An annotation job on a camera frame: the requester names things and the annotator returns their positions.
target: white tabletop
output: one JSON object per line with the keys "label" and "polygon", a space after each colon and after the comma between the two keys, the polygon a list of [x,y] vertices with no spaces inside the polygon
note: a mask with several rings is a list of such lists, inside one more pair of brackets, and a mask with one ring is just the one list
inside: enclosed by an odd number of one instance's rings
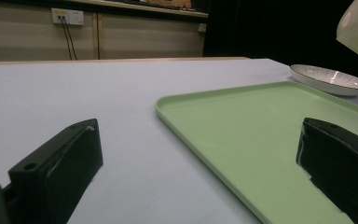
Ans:
{"label": "white tabletop", "polygon": [[268,59],[0,65],[0,184],[60,130],[96,118],[104,166],[69,223],[260,223],[157,117],[155,102],[277,81],[294,80]]}

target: black cable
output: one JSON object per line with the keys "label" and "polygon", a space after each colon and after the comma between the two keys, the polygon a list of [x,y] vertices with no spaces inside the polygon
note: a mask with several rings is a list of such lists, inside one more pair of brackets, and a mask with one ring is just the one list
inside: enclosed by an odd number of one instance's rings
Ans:
{"label": "black cable", "polygon": [[71,33],[69,32],[68,25],[66,24],[66,19],[65,18],[63,18],[63,22],[65,23],[66,31],[68,32],[69,39],[71,40],[72,51],[74,52],[75,59],[77,60],[77,56],[76,56],[75,48],[74,48],[74,42],[72,41]]}
{"label": "black cable", "polygon": [[65,26],[63,25],[62,16],[58,16],[58,19],[61,21],[62,29],[63,29],[63,32],[65,33],[66,44],[68,45],[68,51],[69,51],[69,58],[71,58],[71,61],[72,61],[72,54],[71,54],[71,49],[69,48],[68,35],[66,34]]}

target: wooden cabinet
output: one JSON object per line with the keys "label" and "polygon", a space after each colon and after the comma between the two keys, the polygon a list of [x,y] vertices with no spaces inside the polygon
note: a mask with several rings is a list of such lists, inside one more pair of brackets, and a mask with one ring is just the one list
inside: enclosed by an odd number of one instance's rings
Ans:
{"label": "wooden cabinet", "polygon": [[[202,56],[199,22],[93,10],[84,11],[84,22],[69,26],[78,60]],[[50,6],[0,2],[0,62],[60,60],[70,60],[69,52],[62,27],[52,23]]]}

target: white plate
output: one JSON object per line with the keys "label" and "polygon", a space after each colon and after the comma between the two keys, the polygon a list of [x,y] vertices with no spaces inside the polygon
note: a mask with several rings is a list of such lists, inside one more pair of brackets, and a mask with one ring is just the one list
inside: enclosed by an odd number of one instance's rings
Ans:
{"label": "white plate", "polygon": [[292,76],[312,88],[341,96],[358,96],[358,77],[305,64],[293,64]]}

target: electrical outlet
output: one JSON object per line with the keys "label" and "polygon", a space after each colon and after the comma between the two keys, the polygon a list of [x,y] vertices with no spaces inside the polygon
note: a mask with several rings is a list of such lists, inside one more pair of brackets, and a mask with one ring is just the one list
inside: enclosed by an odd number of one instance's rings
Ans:
{"label": "electrical outlet", "polygon": [[64,17],[67,21],[69,19],[68,10],[62,8],[52,8],[51,9],[53,23],[61,24],[61,20],[58,18],[59,16]]}
{"label": "electrical outlet", "polygon": [[83,11],[69,10],[69,24],[72,25],[84,25]]}
{"label": "electrical outlet", "polygon": [[51,9],[53,23],[61,24],[59,16],[65,18],[66,24],[84,25],[83,11],[68,10],[62,8]]}
{"label": "electrical outlet", "polygon": [[199,26],[199,32],[200,33],[205,33],[206,32],[206,24],[205,23],[201,23]]}

